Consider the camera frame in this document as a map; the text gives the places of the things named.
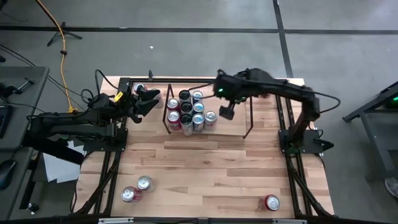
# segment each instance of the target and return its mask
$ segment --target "concrete floor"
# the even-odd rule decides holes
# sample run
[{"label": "concrete floor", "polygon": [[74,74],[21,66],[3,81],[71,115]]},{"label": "concrete floor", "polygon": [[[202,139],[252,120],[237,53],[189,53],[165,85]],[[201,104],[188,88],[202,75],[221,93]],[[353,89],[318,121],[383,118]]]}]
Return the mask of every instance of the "concrete floor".
[{"label": "concrete floor", "polygon": [[[58,21],[70,26],[197,27],[276,29],[272,0],[46,0]],[[395,0],[279,0],[285,29],[398,29]],[[4,8],[29,26],[51,26],[34,1],[10,1]],[[0,24],[15,24],[0,14]],[[214,76],[259,67],[275,77],[286,77],[278,34],[215,33],[78,33],[68,37],[65,75],[75,91],[94,89],[94,70],[107,75]],[[62,42],[46,47],[53,32],[0,31],[4,44],[36,65],[50,67],[60,79]],[[383,183],[367,184],[364,175],[376,168],[363,125],[346,124],[341,117],[397,81],[396,35],[287,35],[294,77],[304,78],[316,91],[341,99],[341,106],[316,123],[324,138],[335,143],[325,153],[326,175],[335,213],[344,218],[396,222],[398,203]],[[7,62],[20,61],[1,53]],[[79,96],[73,96],[81,105]],[[335,102],[321,99],[321,107]],[[66,111],[65,96],[47,83],[39,102],[45,111]],[[73,183],[44,184],[32,199],[41,205],[37,217],[64,215]],[[15,209],[13,218],[30,217]]]}]

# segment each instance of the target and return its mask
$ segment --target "desk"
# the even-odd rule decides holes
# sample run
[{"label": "desk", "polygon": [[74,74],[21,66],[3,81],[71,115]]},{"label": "desk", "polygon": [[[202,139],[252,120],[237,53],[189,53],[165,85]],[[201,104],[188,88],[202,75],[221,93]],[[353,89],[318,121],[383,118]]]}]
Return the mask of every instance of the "desk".
[{"label": "desk", "polygon": [[[118,85],[119,78],[108,77],[115,86]],[[304,84],[303,79],[299,78],[290,79],[290,82]],[[167,85],[164,86],[160,90],[165,99]],[[107,94],[116,93],[106,82],[103,82],[101,91]],[[292,106],[295,117],[298,117],[300,103],[292,101]],[[253,115],[254,128],[246,139],[228,135],[168,134],[163,127],[162,118],[155,117],[151,119],[159,120],[159,128],[138,128],[135,131],[135,127],[144,124],[129,121],[129,137],[126,150],[122,153],[111,215],[293,218],[286,163],[280,153],[277,137],[280,128],[275,98],[253,98]],[[103,152],[94,152],[82,165],[77,183],[76,210],[97,187],[103,157]],[[304,154],[302,157],[309,189],[323,207],[333,213],[321,161],[314,155]],[[123,188],[135,186],[138,177],[144,174],[157,181],[156,190],[145,194],[137,204],[124,203],[120,198]],[[281,207],[278,211],[257,210],[259,196],[268,194],[275,194],[280,198]],[[304,211],[300,190],[298,195],[300,208]]]},{"label": "desk", "polygon": [[[0,67],[0,82],[6,86],[19,87],[25,82],[25,77],[31,79],[35,85],[23,89],[21,95],[11,95],[9,101],[37,106],[48,74],[49,69],[45,67]],[[32,115],[34,109],[21,105],[13,107],[14,112],[6,133],[0,139],[0,162],[10,159],[13,151],[18,149],[14,155],[17,165],[8,188],[0,190],[0,220],[7,220],[11,215],[33,153],[32,148],[20,148],[20,146],[29,125],[26,116]]]}]

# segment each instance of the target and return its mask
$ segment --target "white paper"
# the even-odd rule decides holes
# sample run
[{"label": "white paper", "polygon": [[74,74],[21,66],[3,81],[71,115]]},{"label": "white paper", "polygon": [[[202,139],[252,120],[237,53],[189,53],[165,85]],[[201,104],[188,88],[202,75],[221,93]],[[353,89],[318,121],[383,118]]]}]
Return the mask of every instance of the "white paper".
[{"label": "white paper", "polygon": [[[83,146],[75,147],[73,141],[68,142],[68,147],[76,152],[85,154]],[[44,154],[44,163],[49,182],[56,179],[57,183],[62,183],[79,178],[80,166],[78,164],[64,161],[48,154]]]}]

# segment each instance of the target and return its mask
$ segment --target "can rack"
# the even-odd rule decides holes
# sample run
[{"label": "can rack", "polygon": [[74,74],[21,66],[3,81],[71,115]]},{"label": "can rack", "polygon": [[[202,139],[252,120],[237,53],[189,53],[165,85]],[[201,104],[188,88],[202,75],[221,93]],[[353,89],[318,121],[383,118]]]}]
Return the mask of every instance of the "can rack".
[{"label": "can rack", "polygon": [[[167,115],[167,103],[169,102],[169,96],[170,94],[172,95],[172,98],[174,98],[174,92],[173,92],[173,88],[172,85],[169,83],[167,85],[167,93],[166,93],[166,100],[164,103],[164,111],[163,111],[163,124],[164,127],[166,128],[168,134],[171,134],[172,132],[169,129],[169,126],[166,123],[166,115]],[[246,134],[243,136],[243,139],[246,139],[246,137],[248,136],[248,134],[251,132],[251,130],[253,129],[253,101],[252,101],[252,97],[250,96],[249,98],[249,102],[250,102],[250,128],[246,131]]]}]

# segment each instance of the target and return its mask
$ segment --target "tripod stand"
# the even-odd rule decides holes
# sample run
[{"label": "tripod stand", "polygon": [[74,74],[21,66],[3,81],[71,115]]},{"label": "tripod stand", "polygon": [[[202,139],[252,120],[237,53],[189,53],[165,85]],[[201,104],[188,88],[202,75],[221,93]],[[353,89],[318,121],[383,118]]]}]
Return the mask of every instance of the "tripod stand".
[{"label": "tripod stand", "polygon": [[[44,11],[44,13],[47,15],[47,17],[51,20],[51,22],[55,25],[55,26],[57,26],[57,22],[53,19],[53,17],[47,12],[47,10],[46,10],[46,8],[44,8],[43,7],[43,5],[41,5],[37,0],[35,0],[36,1],[36,3],[40,6],[40,8],[42,8],[42,10]],[[63,34],[68,34],[68,35],[71,35],[72,37],[75,37],[75,38],[77,38],[77,39],[79,39],[79,40],[81,40],[83,37],[81,37],[81,36],[79,36],[79,35],[76,35],[76,34],[74,34],[74,33],[72,33],[72,32],[69,32],[69,31],[66,31],[65,30],[65,27],[66,27],[66,24],[65,24],[65,22],[62,22],[62,24],[60,25],[60,28],[61,28],[61,30],[62,30],[62,32],[63,32]],[[51,40],[47,43],[47,46],[49,47],[49,46],[51,46],[57,39],[58,39],[58,37],[60,37],[61,35],[60,35],[60,31],[58,30],[56,33],[55,33],[55,35],[51,38]]]}]

